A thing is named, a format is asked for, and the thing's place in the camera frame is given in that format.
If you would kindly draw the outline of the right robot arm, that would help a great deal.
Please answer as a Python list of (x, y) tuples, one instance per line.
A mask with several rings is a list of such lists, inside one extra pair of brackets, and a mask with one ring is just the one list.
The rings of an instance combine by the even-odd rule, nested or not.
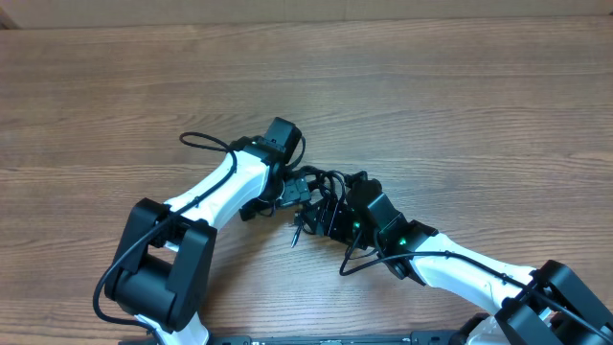
[(454, 293), (485, 311), (464, 344), (609, 344), (612, 313), (566, 264), (507, 264), (467, 249), (434, 227), (407, 219), (375, 179), (351, 179), (335, 192), (300, 182), (296, 222), (347, 245), (342, 276), (384, 265), (398, 279)]

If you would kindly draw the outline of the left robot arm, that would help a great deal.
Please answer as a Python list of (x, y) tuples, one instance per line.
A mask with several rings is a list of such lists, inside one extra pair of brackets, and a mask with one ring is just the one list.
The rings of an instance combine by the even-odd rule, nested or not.
[(95, 287), (95, 314), (145, 329), (150, 344), (208, 343), (198, 310), (218, 232), (234, 215), (271, 217), (305, 198), (288, 177), (300, 161), (294, 151), (306, 146), (293, 123), (275, 118), (262, 136), (209, 141), (209, 150), (224, 153), (222, 163), (182, 195), (136, 203)]

